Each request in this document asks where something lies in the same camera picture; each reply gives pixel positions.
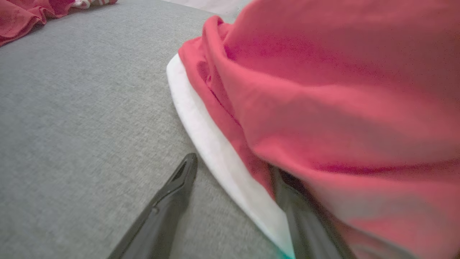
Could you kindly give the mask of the grey fabric sofa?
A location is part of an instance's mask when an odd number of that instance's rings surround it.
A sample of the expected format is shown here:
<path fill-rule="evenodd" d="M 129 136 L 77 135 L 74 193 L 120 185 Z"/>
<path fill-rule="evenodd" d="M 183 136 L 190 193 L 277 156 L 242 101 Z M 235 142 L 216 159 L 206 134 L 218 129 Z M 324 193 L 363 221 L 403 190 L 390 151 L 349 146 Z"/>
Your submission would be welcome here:
<path fill-rule="evenodd" d="M 0 259 L 109 259 L 191 153 L 171 259 L 287 259 L 239 200 L 274 203 L 182 83 L 179 48 L 212 16 L 119 0 L 0 47 Z"/>

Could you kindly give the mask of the red garment with white band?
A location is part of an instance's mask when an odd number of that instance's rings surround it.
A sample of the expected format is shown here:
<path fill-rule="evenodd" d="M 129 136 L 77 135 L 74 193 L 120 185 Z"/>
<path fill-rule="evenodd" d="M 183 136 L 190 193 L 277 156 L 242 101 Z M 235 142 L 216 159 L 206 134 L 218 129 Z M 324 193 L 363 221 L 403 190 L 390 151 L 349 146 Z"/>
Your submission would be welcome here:
<path fill-rule="evenodd" d="M 252 0 L 166 73 L 208 169 L 286 256 L 269 166 L 358 259 L 460 259 L 460 0 Z"/>

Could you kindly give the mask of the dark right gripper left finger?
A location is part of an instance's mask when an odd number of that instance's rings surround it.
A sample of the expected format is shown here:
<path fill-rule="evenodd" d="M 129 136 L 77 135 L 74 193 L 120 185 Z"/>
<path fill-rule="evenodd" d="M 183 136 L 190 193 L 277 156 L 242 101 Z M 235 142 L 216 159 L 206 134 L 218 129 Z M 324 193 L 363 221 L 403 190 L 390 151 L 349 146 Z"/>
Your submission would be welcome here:
<path fill-rule="evenodd" d="M 189 205 L 197 166 L 196 154 L 183 158 L 108 259 L 169 259 L 177 227 Z"/>

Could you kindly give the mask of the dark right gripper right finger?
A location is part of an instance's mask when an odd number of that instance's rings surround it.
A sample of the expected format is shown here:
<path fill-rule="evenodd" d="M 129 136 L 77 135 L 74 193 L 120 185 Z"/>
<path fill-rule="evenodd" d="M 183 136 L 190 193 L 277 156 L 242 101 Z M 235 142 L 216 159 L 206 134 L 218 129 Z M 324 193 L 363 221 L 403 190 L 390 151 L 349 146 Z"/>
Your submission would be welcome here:
<path fill-rule="evenodd" d="M 296 259 L 357 259 L 329 212 L 300 179 L 271 168 L 275 201 L 286 214 Z"/>

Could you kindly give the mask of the red basketball jersey black numbers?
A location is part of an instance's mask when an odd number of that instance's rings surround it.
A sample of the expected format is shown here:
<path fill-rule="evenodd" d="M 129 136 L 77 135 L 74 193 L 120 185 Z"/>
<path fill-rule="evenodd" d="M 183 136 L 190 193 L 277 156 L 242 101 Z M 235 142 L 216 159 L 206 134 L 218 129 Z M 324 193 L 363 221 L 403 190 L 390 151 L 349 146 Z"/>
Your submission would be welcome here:
<path fill-rule="evenodd" d="M 27 35 L 70 9 L 115 4 L 118 0 L 0 0 L 0 47 Z"/>

